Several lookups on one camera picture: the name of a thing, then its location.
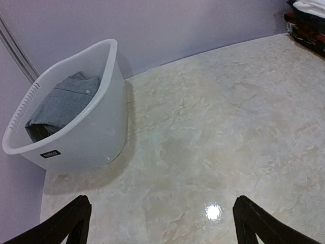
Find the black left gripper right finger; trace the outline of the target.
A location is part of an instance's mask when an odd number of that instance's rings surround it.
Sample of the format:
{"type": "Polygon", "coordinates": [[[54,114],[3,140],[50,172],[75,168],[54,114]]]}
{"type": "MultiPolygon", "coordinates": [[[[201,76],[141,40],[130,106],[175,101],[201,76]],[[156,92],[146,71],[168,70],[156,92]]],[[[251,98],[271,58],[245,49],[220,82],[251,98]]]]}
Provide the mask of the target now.
{"type": "Polygon", "coordinates": [[[318,243],[280,222],[248,197],[241,195],[233,206],[238,243],[318,243]]]}

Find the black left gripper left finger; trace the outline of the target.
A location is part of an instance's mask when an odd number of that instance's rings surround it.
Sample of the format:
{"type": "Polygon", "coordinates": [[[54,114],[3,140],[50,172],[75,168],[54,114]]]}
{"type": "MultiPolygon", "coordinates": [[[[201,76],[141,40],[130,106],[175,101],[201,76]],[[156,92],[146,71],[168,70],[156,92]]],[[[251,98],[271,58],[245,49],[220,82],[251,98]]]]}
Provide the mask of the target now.
{"type": "Polygon", "coordinates": [[[80,195],[43,223],[6,243],[87,243],[90,217],[89,199],[80,195]]]}

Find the white cloth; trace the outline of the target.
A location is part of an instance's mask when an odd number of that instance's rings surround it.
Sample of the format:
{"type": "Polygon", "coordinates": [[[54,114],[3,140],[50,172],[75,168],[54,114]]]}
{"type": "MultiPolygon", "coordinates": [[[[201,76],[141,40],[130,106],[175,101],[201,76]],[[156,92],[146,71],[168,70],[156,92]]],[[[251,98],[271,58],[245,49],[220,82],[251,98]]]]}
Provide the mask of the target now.
{"type": "Polygon", "coordinates": [[[295,1],[293,6],[304,13],[324,18],[324,0],[295,1]]]}

